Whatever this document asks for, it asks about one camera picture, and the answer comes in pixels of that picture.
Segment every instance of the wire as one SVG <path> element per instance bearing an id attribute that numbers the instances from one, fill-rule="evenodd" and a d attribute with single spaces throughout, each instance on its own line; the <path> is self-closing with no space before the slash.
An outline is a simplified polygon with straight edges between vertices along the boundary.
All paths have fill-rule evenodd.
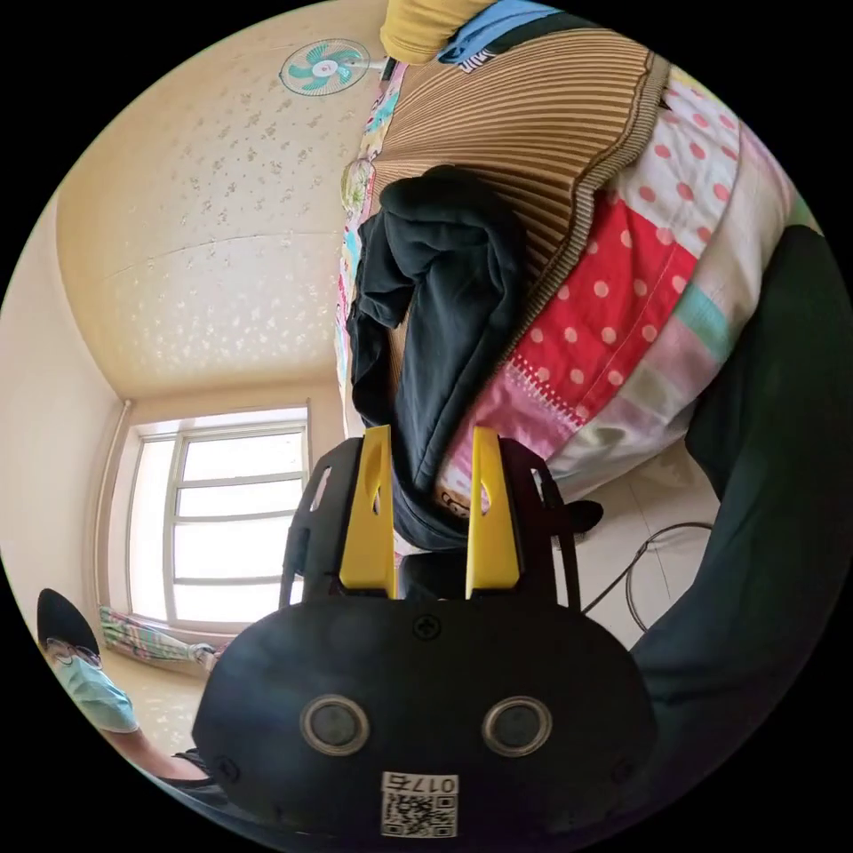
<path id="1" fill-rule="evenodd" d="M 630 561 L 625 568 L 624 571 L 619 572 L 618 577 L 607 586 L 607 588 L 597 595 L 593 600 L 585 606 L 584 609 L 581 610 L 581 613 L 588 613 L 596 604 L 599 604 L 607 595 L 617 586 L 622 578 L 625 579 L 625 600 L 628 605 L 628 612 L 631 614 L 631 618 L 636 623 L 637 627 L 645 634 L 649 628 L 643 623 L 642 619 L 640 619 L 640 614 L 637 612 L 637 606 L 634 602 L 634 590 L 631 584 L 632 579 L 634 578 L 634 566 L 640 561 L 640 558 L 649 550 L 649 545 L 658 538 L 658 536 L 662 536 L 664 533 L 668 533 L 670 530 L 678 530 L 681 527 L 698 527 L 702 530 L 710 530 L 712 525 L 707 522 L 681 522 L 680 524 L 670 524 L 669 527 L 664 527 L 662 530 L 658 530 L 657 533 L 652 533 L 645 542 L 640 545 L 639 550 L 634 555 L 632 561 Z"/>

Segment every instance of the dark green fabric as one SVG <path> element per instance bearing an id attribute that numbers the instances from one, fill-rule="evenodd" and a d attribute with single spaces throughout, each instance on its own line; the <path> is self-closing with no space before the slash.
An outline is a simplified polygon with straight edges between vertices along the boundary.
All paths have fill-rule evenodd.
<path id="1" fill-rule="evenodd" d="M 758 309 L 687 435 L 721 500 L 695 582 L 633 649 L 657 807 L 766 719 L 823 633 L 853 557 L 853 309 L 825 239 L 788 228 Z"/>

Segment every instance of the window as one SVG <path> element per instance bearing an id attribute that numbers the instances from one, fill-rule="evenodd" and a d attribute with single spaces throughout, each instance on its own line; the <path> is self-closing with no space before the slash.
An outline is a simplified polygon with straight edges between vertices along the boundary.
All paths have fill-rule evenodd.
<path id="1" fill-rule="evenodd" d="M 131 612 L 236 634 L 277 610 L 307 478 L 305 409 L 140 430 L 126 549 Z M 291 601 L 301 594 L 294 583 Z"/>

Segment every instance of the black hat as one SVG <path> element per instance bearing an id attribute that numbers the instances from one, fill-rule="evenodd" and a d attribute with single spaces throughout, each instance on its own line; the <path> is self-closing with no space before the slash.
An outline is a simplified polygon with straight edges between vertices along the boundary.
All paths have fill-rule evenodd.
<path id="1" fill-rule="evenodd" d="M 84 615 L 54 589 L 45 588 L 38 594 L 36 633 L 43 649 L 53 639 L 100 654 L 98 641 Z"/>

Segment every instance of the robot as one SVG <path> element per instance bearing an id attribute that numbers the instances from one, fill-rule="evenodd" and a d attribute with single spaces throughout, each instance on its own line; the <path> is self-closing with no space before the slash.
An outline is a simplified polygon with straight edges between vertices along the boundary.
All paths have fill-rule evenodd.
<path id="1" fill-rule="evenodd" d="M 283 845 L 535 848 L 606 820 L 651 754 L 655 717 L 631 654 L 581 612 L 570 507 L 545 462 L 477 427 L 464 594 L 423 601 L 406 596 L 407 561 L 438 576 L 453 557 L 395 566 L 390 454 L 383 426 L 316 465 L 281 607 L 211 673 L 199 753 Z"/>

